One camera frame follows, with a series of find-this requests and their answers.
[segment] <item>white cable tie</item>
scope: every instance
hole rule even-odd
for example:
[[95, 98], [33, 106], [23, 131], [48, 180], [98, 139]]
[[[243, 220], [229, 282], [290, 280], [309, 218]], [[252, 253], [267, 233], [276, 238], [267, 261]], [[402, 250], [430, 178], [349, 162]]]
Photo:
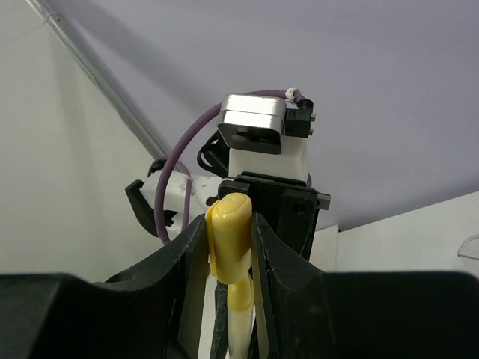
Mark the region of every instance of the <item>white cable tie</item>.
[[288, 103], [294, 103], [294, 96], [298, 91], [298, 88], [288, 88], [284, 93], [284, 96], [286, 97], [285, 101]]

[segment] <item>yellow plastic object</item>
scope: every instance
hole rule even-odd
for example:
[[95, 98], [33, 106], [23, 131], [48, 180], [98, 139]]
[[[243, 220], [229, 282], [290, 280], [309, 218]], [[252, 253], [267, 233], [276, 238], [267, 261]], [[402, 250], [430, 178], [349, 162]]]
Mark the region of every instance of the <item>yellow plastic object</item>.
[[236, 284], [228, 286], [228, 347], [230, 359], [248, 357], [253, 325], [253, 280], [247, 273]]
[[208, 250], [210, 252], [210, 267], [211, 267], [211, 274], [216, 277], [216, 258], [215, 258], [215, 246], [213, 241], [213, 224], [211, 223], [211, 214], [213, 213], [213, 209], [219, 203], [217, 200], [215, 203], [211, 205], [211, 207], [207, 210], [204, 218], [207, 222], [207, 235], [208, 235]]
[[231, 193], [206, 214], [211, 272], [224, 284], [242, 280], [251, 267], [251, 199]]
[[249, 273], [238, 283], [228, 286], [228, 306], [234, 310], [247, 310], [253, 307], [253, 280]]

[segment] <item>white wall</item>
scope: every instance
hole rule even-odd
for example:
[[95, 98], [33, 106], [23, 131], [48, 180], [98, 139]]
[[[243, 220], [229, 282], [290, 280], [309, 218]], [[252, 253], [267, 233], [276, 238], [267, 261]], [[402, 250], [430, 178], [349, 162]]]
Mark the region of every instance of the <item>white wall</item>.
[[[479, 192], [340, 233], [336, 227], [321, 230], [311, 261], [326, 271], [451, 270], [479, 276], [479, 260], [457, 256], [461, 244], [477, 234]], [[479, 247], [477, 241], [470, 245]]]
[[105, 280], [160, 246], [124, 194], [151, 157], [25, 1], [0, 13], [0, 272]]

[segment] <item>silver metal block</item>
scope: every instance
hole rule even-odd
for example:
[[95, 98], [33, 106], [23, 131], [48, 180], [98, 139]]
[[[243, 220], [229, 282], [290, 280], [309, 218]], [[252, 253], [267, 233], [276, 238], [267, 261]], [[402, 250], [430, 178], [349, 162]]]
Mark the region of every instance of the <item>silver metal block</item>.
[[251, 95], [227, 95], [218, 128], [230, 148], [259, 153], [281, 153], [286, 102]]

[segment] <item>ceiling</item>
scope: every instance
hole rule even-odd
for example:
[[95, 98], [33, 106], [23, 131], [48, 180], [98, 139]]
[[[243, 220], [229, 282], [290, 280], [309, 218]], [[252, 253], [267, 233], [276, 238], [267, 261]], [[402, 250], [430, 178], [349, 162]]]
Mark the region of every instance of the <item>ceiling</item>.
[[[49, 2], [170, 148], [227, 93], [301, 88], [311, 176], [332, 196], [320, 227], [479, 190], [479, 1]], [[193, 172], [214, 127], [183, 155]]]

